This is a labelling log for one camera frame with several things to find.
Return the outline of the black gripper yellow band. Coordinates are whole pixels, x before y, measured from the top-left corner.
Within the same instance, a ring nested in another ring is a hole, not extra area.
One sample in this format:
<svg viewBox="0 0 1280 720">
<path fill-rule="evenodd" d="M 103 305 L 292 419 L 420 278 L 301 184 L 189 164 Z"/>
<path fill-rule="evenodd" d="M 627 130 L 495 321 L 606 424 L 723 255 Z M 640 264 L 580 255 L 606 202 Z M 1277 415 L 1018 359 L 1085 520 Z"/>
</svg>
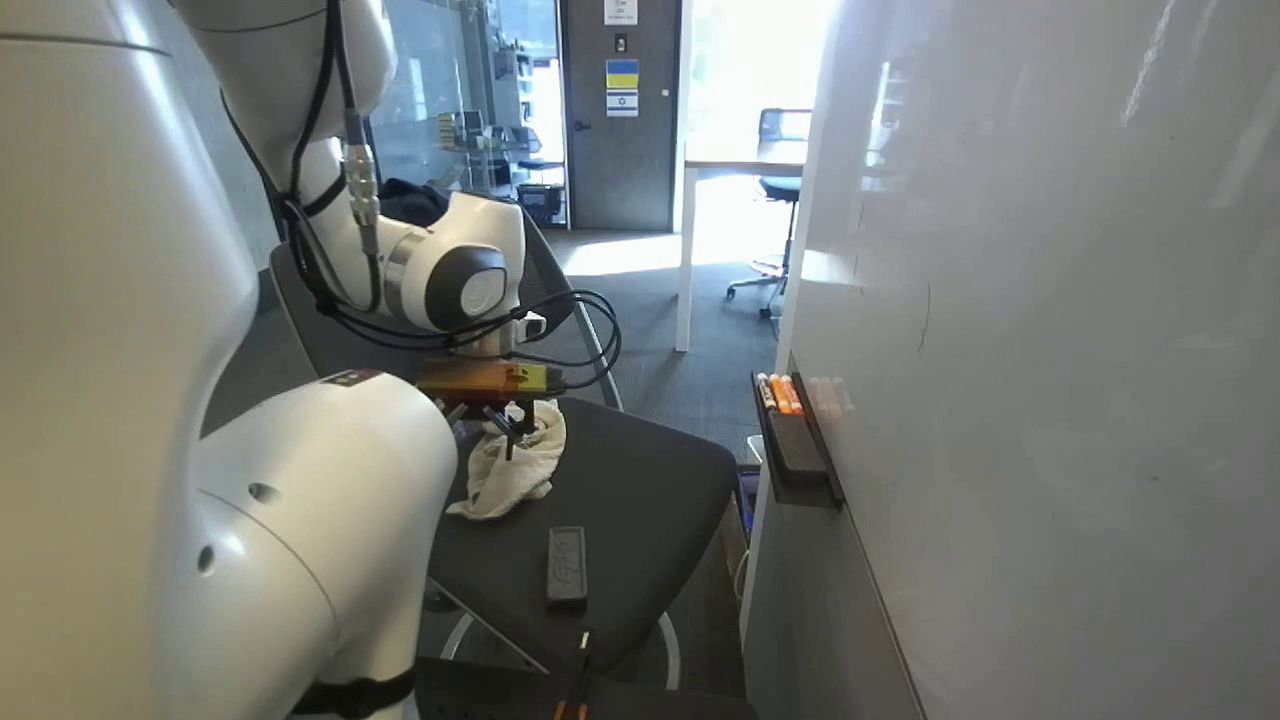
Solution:
<svg viewBox="0 0 1280 720">
<path fill-rule="evenodd" d="M 505 454 L 514 459 L 516 442 L 531 434 L 531 398 L 560 392 L 560 371 L 538 359 L 452 359 L 433 365 L 417 376 L 417 387 L 441 398 L 443 407 L 505 407 Z M 452 415 L 460 454 L 483 439 L 483 419 Z"/>
</svg>

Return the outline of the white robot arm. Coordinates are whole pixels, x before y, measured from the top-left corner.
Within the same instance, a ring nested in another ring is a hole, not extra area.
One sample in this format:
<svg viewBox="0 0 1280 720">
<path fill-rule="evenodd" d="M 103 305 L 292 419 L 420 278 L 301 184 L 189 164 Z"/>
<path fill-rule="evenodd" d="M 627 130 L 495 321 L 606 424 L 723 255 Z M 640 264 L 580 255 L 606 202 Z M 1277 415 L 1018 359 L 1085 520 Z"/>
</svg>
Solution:
<svg viewBox="0 0 1280 720">
<path fill-rule="evenodd" d="M 420 720 L 452 427 L 384 368 L 210 410 L 261 278 L 160 12 L 321 298 L 466 356 L 527 323 L 514 202 L 460 190 L 417 226 L 375 198 L 384 0 L 0 0 L 4 715 Z"/>
</svg>

